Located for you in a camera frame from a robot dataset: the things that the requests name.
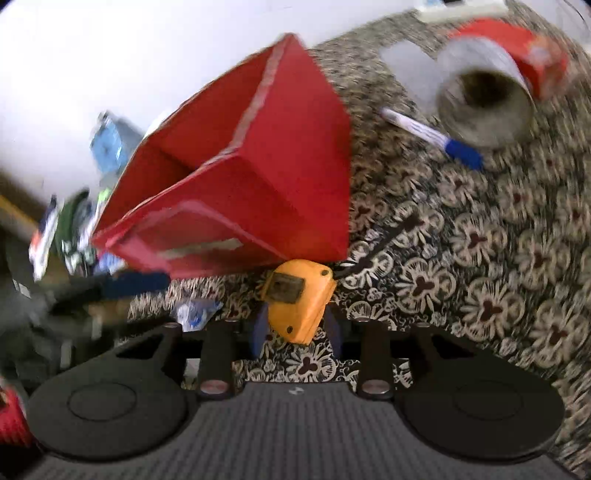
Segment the circular pad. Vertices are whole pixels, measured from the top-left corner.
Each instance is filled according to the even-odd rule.
[[[502,462],[543,453],[564,415],[550,384],[478,356],[442,361],[404,394],[402,409],[419,436],[438,450]]]
[[[46,448],[81,460],[146,452],[187,413],[182,390],[144,360],[103,358],[52,378],[31,397],[27,418]]]
[[[68,402],[70,411],[83,420],[109,421],[135,407],[135,392],[125,385],[103,382],[76,390]]]

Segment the white power strip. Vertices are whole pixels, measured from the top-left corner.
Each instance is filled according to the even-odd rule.
[[[502,17],[508,10],[505,0],[463,0],[447,5],[421,5],[417,7],[417,18],[424,23],[450,22],[474,17]]]

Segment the floral rug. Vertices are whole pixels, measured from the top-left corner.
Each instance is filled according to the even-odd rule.
[[[404,13],[311,50],[352,121],[350,253],[356,263],[384,226],[417,212],[371,268],[341,281],[333,300],[350,319],[370,317],[402,330],[431,322],[467,336],[552,382],[567,407],[553,455],[591,478],[591,82],[589,59],[559,30],[521,4],[508,21],[564,41],[581,76],[566,96],[538,107],[531,137],[485,153],[482,173],[386,124],[379,108],[425,118],[378,57],[409,39],[433,56],[452,25],[424,25]],[[181,297],[214,297],[222,317],[251,314],[266,274],[172,283],[142,296],[132,315],[160,313]],[[270,335],[262,358],[237,362],[240,381],[356,382],[356,362],[332,357],[319,330],[308,347]],[[408,364],[395,366],[400,388]]]

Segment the white wall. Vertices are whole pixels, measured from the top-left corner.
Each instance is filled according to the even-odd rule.
[[[582,5],[580,0],[572,0]],[[581,39],[555,0],[527,0]],[[0,170],[37,199],[96,187],[98,113],[146,129],[282,32],[308,46],[415,0],[14,0],[0,14]]]

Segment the red object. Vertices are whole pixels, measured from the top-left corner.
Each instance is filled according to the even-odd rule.
[[[461,35],[490,38],[503,47],[515,60],[536,99],[554,95],[565,81],[569,55],[548,37],[490,18],[466,24],[452,38]]]
[[[33,442],[18,397],[13,390],[4,390],[5,405],[0,408],[0,442],[28,447]]]
[[[200,277],[346,258],[349,117],[296,36],[248,57],[136,150],[93,243]]]

